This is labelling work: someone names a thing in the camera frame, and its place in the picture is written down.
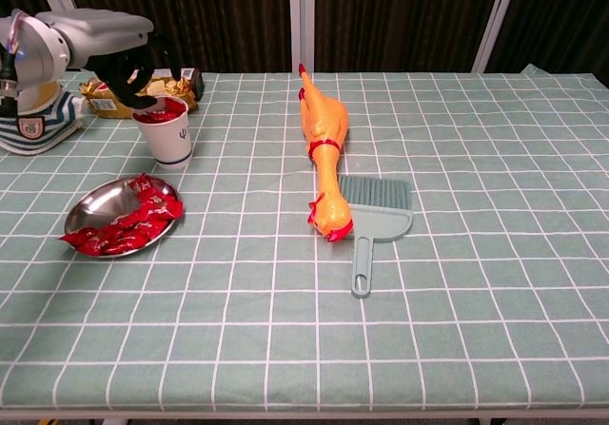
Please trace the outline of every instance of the paper cup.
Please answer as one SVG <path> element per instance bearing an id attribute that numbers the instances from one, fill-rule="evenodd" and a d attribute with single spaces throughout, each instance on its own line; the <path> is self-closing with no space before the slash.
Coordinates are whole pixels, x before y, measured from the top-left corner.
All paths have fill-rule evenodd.
<path id="1" fill-rule="evenodd" d="M 166 99 L 179 102 L 184 107 L 182 114 L 164 123 L 150 124 L 138 121 L 138 114 L 164 108 Z M 168 170 L 184 168 L 192 159 L 192 141 L 188 128 L 188 105 L 182 99 L 166 95 L 158 96 L 157 100 L 159 103 L 148 110 L 133 110 L 131 118 L 140 128 L 142 136 L 146 139 L 147 145 L 160 167 Z"/>

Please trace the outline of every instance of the metal plate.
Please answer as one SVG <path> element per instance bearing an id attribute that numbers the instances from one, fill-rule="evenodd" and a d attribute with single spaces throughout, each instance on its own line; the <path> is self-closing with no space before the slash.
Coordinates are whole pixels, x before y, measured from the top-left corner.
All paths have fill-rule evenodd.
<path id="1" fill-rule="evenodd" d="M 64 231 L 66 233 L 79 230 L 83 227 L 101 228 L 119 216 L 123 216 L 135 211 L 140 203 L 135 196 L 135 192 L 129 187 L 129 182 L 137 176 L 120 178 L 110 183 L 102 184 L 90 191 L 80 202 L 78 202 L 68 213 Z M 148 176 L 150 181 L 165 195 L 170 195 L 179 200 L 178 192 L 173 186 L 154 176 Z M 150 240 L 139 249 L 123 252 L 115 255 L 101 255 L 95 259 L 113 259 L 124 257 L 146 249 L 150 245 L 160 240 L 169 229 L 175 224 L 175 220 L 169 221 L 167 227 L 154 240 Z"/>

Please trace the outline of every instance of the blue stripe on cup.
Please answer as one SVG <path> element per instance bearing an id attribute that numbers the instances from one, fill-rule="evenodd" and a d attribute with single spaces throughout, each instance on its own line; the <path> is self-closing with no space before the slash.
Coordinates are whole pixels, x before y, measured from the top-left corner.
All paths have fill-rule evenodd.
<path id="1" fill-rule="evenodd" d="M 192 155 L 192 148 L 190 149 L 190 152 L 188 152 L 188 154 L 185 157 L 183 157 L 182 159 L 178 159 L 177 161 L 164 162 L 164 161 L 159 161 L 157 159 L 156 162 L 158 162 L 159 164 L 162 164 L 162 165 L 177 165 L 177 164 L 182 163 L 183 161 L 186 161 L 191 155 Z"/>

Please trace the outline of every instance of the tabletop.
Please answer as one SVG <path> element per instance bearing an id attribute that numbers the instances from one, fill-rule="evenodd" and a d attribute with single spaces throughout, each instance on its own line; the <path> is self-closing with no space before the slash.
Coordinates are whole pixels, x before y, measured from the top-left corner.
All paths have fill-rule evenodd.
<path id="1" fill-rule="evenodd" d="M 61 83 L 78 90 L 89 73 Z M 350 128 L 339 171 L 407 180 L 374 250 L 306 223 L 295 74 L 204 74 L 192 162 L 130 120 L 0 154 L 0 414 L 609 407 L 609 90 L 592 75 L 316 73 Z M 58 241 L 96 186 L 146 172 L 186 214 L 123 259 Z"/>

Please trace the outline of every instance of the dustpan handle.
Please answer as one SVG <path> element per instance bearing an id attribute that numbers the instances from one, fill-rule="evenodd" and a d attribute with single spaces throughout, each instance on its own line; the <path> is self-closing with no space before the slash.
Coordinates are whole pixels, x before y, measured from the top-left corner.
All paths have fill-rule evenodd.
<path id="1" fill-rule="evenodd" d="M 364 299 L 370 295 L 370 282 L 372 281 L 372 238 L 356 236 L 353 253 L 353 275 L 351 278 L 351 294 Z"/>

